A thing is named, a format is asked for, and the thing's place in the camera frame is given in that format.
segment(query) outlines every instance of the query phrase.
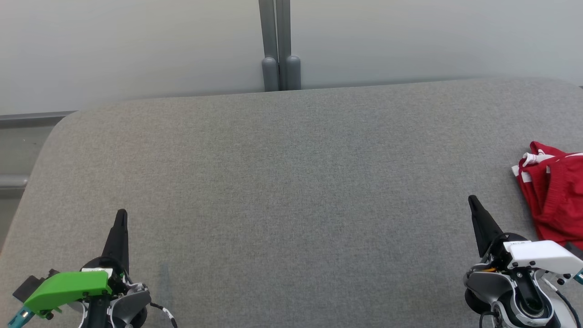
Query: gray table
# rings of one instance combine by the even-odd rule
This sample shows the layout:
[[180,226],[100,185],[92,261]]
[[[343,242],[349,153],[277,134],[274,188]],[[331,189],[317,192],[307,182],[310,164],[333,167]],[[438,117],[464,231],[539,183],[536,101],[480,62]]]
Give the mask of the gray table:
[[[98,256],[126,208],[131,274],[180,327],[477,327],[463,300],[478,261],[467,197],[535,238],[510,166],[532,140],[583,150],[582,107],[565,82],[477,79],[71,114],[0,256],[0,319],[28,275]],[[146,327],[170,327],[149,313]],[[43,327],[78,323],[65,309]]]

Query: red shorts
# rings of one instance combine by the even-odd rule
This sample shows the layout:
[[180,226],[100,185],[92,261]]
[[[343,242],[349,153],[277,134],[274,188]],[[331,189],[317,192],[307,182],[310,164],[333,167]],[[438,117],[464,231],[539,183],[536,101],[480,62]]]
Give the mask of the red shorts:
[[565,153],[531,142],[512,168],[540,239],[583,249],[583,153]]

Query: white wall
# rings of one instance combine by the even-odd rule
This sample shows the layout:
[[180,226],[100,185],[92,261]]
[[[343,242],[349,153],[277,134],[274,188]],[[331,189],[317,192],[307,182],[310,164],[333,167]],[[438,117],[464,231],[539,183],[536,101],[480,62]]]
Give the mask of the white wall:
[[0,115],[263,91],[257,0],[0,0]]
[[302,88],[474,76],[583,85],[581,0],[291,0]]

